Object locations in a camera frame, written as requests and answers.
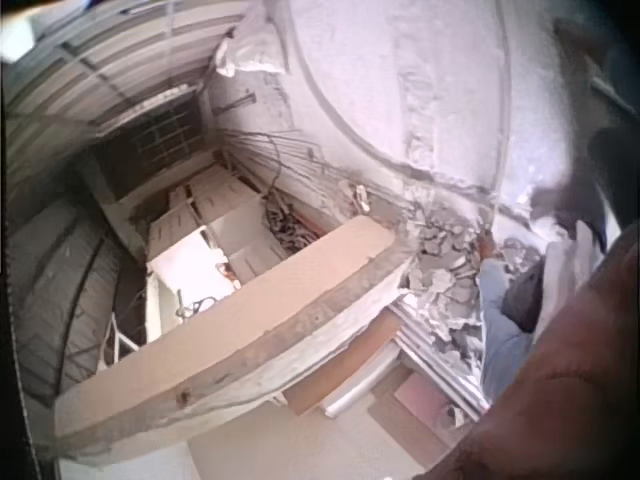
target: floor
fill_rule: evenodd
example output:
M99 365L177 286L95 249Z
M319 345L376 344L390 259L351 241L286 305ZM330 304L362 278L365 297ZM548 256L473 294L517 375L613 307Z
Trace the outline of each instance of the floor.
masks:
M192 439L191 455L201 480L383 480L423 471L369 414L375 404L368 394L331 420L267 403Z

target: electrical wire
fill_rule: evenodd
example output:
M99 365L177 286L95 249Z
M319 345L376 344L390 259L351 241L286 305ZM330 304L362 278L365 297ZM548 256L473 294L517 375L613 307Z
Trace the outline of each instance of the electrical wire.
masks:
M276 174L273 177L273 180L271 180L271 185L269 185L269 188L267 189L267 193L265 194L265 203L264 203L264 214L267 218L267 223L269 224L269 231L275 235L276 229L273 226L273 219L271 218L271 215L269 215L268 206L269 206L269 201L273 196L273 189L276 186L276 182L282 175L282 158L280 157L280 149L278 148L278 145L273 140L273 138L271 138L271 136L268 134L264 134L264 135L265 137L267 137L271 145L273 145L273 148L275 149L275 152L276 152L276 161L278 162L278 169L276 171Z

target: corrugated roof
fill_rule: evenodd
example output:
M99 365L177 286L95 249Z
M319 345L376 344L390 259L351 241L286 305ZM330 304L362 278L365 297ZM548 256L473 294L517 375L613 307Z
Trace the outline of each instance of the corrugated roof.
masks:
M201 81L246 7L246 1L113 0L41 38L4 77L10 196L58 169L101 124L168 88Z

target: wooden plank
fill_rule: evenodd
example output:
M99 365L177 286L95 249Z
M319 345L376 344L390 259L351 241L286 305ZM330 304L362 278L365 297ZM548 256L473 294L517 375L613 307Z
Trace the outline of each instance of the wooden plank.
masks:
M423 425L391 394L369 407L369 414L426 470L433 467L448 450L433 430Z
M57 453L107 464L253 408L340 352L414 251L357 217L56 402ZM113 395L126 391L126 395Z
M319 405L386 345L399 329L398 317L389 310L383 310L346 350L282 392L289 407L296 415L302 415Z

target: plank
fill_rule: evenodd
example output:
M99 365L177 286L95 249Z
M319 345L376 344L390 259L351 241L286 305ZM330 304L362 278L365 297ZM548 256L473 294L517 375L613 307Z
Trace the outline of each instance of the plank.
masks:
M393 232L352 219L58 397L57 453L123 461L257 406L362 331L397 297L412 257Z
M386 345L399 329L398 317L389 310L383 310L346 350L282 392L289 408L296 415L302 415L319 405Z
M435 432L416 419L392 394L369 407L369 414L425 470L433 467L448 450Z

